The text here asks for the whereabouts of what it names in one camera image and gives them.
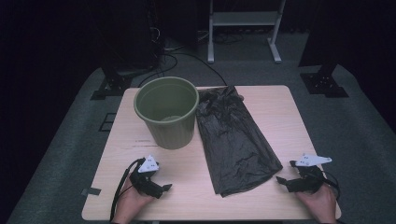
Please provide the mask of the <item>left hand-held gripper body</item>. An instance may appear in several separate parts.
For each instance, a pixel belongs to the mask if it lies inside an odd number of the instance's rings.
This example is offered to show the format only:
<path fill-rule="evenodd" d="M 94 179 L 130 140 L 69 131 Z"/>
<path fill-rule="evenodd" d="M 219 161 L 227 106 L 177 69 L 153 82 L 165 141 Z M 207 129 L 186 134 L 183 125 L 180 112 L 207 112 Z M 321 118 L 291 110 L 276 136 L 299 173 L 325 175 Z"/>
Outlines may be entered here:
<path fill-rule="evenodd" d="M 130 175 L 130 180 L 134 188 L 148 196 L 159 199 L 163 195 L 164 189 L 151 180 L 151 177 L 155 175 L 159 169 L 158 162 L 156 162 L 151 155 L 139 159 Z"/>

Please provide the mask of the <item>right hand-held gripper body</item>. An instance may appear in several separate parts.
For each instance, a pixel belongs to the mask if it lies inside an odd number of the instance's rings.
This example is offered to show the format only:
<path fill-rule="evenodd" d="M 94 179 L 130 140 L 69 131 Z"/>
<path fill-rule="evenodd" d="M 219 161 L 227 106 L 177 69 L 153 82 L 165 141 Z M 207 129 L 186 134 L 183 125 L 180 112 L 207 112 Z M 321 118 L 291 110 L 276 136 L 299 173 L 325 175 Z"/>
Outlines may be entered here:
<path fill-rule="evenodd" d="M 321 157 L 311 154 L 304 154 L 299 160 L 290 161 L 290 165 L 297 169 L 300 177 L 286 181 L 288 191 L 317 192 L 326 180 L 319 166 L 331 161 L 332 159 L 330 157 Z"/>

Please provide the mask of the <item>green plastic trash bin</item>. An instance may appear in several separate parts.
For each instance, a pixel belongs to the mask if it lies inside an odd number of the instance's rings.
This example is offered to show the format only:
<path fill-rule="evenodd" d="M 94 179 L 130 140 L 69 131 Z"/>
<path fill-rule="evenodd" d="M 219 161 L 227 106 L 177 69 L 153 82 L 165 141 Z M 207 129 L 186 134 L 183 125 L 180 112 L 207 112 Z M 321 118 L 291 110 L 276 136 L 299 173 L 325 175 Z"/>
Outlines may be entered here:
<path fill-rule="evenodd" d="M 194 135 L 196 87 L 181 77 L 161 77 L 145 84 L 134 97 L 134 111 L 155 143 L 165 149 L 186 146 Z"/>

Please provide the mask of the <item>black plastic garbage bag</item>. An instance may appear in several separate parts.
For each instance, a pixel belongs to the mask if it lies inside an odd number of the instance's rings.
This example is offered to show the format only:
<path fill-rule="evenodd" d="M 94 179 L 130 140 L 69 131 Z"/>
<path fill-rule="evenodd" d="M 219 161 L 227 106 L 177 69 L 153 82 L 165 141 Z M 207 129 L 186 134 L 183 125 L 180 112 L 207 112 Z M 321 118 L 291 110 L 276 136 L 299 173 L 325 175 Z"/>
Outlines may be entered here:
<path fill-rule="evenodd" d="M 218 195 L 254 189 L 282 170 L 235 87 L 201 90 L 199 97 L 197 124 Z"/>

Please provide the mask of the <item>person's right hand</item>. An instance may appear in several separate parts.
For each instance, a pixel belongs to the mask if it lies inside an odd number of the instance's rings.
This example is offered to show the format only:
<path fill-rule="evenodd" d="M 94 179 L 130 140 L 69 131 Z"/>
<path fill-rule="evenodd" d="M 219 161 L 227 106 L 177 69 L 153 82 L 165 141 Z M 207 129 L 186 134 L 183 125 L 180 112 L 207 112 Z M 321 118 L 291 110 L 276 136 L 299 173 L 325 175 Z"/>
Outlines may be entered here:
<path fill-rule="evenodd" d="M 327 184 L 323 184 L 315 193 L 296 192 L 295 195 L 317 223 L 337 224 L 336 200 L 332 189 Z"/>

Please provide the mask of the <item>person's left hand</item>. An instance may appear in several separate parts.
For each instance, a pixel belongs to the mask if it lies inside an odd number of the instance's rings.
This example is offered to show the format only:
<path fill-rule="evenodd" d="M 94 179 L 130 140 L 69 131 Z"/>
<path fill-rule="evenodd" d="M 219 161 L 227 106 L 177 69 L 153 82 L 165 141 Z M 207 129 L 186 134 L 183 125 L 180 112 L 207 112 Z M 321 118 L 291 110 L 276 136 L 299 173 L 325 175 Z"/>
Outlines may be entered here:
<path fill-rule="evenodd" d="M 116 205 L 116 212 L 111 219 L 111 224 L 130 224 L 139 212 L 154 198 L 146 194 L 139 193 L 130 180 L 126 180 L 122 187 L 122 194 Z"/>

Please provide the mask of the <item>black stand base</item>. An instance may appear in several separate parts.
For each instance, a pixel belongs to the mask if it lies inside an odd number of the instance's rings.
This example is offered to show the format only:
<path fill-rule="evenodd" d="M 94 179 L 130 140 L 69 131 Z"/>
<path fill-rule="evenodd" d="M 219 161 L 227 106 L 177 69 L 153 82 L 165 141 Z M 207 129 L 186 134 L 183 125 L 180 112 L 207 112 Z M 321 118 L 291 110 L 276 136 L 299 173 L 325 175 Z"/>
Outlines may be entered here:
<path fill-rule="evenodd" d="M 340 87 L 332 72 L 337 63 L 325 63 L 316 73 L 301 73 L 300 77 L 310 94 L 323 94 L 328 98 L 347 98 L 348 94 L 343 87 Z"/>
<path fill-rule="evenodd" d="M 104 79 L 98 90 L 94 91 L 92 100 L 105 100 L 107 96 L 122 96 L 130 88 L 132 71 L 126 67 L 103 67 Z"/>

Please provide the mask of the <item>white metal stand frame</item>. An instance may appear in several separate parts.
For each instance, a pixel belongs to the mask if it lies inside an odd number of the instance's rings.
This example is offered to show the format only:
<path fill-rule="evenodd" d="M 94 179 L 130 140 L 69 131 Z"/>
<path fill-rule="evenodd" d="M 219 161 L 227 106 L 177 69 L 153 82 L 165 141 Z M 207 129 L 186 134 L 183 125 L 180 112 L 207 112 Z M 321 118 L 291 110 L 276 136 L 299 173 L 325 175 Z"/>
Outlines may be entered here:
<path fill-rule="evenodd" d="M 226 26 L 272 26 L 272 35 L 267 39 L 269 49 L 275 63 L 281 63 L 282 59 L 276 47 L 276 38 L 282 21 L 286 0 L 280 0 L 277 11 L 257 12 L 216 12 L 213 9 L 213 0 L 209 1 L 208 18 L 208 44 L 207 61 L 215 61 L 214 54 L 214 29 Z"/>

